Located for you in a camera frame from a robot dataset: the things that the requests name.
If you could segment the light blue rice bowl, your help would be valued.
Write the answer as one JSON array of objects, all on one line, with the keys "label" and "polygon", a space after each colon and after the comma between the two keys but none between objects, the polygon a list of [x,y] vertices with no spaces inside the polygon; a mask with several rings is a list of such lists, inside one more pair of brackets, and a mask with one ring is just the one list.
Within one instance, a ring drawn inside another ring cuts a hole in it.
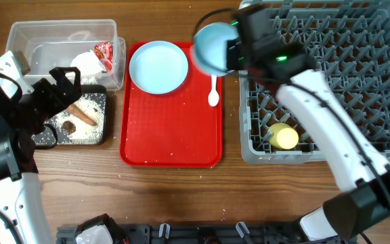
[{"label": "light blue rice bowl", "polygon": [[235,27],[224,22],[209,24],[194,36],[191,59],[196,68],[205,75],[223,77],[227,75],[227,41],[238,37]]}]

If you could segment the white plastic spoon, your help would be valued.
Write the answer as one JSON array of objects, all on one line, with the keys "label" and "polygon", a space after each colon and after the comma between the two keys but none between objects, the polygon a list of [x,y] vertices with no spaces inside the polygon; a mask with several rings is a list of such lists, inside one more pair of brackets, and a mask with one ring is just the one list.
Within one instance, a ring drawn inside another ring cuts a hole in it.
[{"label": "white plastic spoon", "polygon": [[211,76],[211,90],[208,95],[208,103],[210,106],[217,106],[219,103],[219,93],[217,91],[217,76]]}]

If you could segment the brown food lump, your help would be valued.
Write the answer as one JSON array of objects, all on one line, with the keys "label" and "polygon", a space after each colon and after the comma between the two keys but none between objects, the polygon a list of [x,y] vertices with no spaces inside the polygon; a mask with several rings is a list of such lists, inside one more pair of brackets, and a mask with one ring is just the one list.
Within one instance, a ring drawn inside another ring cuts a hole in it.
[{"label": "brown food lump", "polygon": [[76,131],[76,125],[72,123],[71,121],[65,121],[63,122],[61,129],[67,134],[73,134]]}]

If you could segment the brown carrot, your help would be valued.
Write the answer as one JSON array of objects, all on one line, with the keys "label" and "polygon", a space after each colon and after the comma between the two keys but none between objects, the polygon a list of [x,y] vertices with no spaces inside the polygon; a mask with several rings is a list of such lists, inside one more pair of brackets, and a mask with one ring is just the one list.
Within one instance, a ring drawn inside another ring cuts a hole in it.
[{"label": "brown carrot", "polygon": [[77,117],[78,119],[80,119],[81,121],[83,121],[84,123],[86,123],[90,126],[97,125],[97,123],[93,119],[88,117],[78,106],[76,106],[74,104],[71,104],[70,106],[68,106],[65,109],[65,111],[72,114],[73,116]]}]

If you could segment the light blue plate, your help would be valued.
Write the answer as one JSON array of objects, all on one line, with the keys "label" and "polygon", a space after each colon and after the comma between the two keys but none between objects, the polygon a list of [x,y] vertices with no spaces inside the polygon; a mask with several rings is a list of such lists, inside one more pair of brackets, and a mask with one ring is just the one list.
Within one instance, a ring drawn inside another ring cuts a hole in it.
[{"label": "light blue plate", "polygon": [[135,50],[129,74],[143,92],[167,94],[185,81],[189,63],[182,49],[168,41],[151,41]]}]

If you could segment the yellow plastic cup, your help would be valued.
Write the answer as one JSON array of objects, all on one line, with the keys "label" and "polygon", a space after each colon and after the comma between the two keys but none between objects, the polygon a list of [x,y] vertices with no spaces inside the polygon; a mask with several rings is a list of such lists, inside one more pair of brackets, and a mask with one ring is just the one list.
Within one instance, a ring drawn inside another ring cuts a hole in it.
[{"label": "yellow plastic cup", "polygon": [[269,127],[268,132],[272,135],[268,142],[276,148],[289,150],[299,143],[298,133],[285,123],[275,123]]}]

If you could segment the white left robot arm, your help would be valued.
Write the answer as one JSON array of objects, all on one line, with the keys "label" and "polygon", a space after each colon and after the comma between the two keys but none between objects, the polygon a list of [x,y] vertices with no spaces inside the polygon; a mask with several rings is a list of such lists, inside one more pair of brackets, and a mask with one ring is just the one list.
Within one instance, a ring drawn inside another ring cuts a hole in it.
[{"label": "white left robot arm", "polygon": [[82,93],[79,69],[57,67],[49,73],[56,83],[41,79],[30,94],[0,73],[0,243],[55,241],[43,209],[32,136]]}]

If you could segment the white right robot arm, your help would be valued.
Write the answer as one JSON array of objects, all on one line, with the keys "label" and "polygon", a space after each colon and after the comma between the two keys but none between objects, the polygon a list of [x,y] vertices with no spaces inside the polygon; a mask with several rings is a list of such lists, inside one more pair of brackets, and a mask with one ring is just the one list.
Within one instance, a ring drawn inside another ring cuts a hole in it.
[{"label": "white right robot arm", "polygon": [[299,219],[309,242],[350,239],[390,217],[390,162],[358,129],[300,43],[283,44],[264,7],[233,15],[241,66],[249,78],[278,85],[276,98],[324,153],[340,194]]}]

